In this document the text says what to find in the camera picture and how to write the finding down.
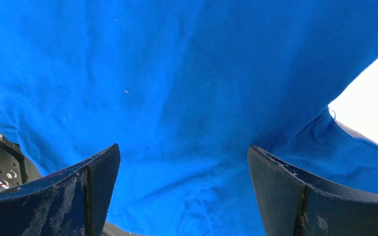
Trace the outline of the blue t shirt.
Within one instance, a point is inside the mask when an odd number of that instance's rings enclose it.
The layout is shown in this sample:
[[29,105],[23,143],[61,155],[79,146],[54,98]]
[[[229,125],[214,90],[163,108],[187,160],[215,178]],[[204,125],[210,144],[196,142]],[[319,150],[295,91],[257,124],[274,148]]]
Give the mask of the blue t shirt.
[[378,0],[0,0],[0,133],[43,175],[117,143],[107,219],[262,236],[259,146],[378,194],[328,104],[378,58]]

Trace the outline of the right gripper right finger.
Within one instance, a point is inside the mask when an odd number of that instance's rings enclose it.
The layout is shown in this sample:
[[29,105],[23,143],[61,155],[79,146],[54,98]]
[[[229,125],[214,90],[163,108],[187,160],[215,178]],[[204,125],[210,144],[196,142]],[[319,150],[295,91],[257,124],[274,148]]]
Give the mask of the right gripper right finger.
[[378,236],[378,194],[290,165],[258,146],[248,163],[268,236]]

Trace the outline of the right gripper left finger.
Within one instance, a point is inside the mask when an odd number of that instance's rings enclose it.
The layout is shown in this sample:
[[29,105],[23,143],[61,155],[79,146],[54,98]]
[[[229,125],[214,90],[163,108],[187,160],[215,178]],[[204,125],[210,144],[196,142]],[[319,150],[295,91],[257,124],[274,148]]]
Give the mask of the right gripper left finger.
[[120,166],[117,144],[0,192],[0,236],[102,235]]

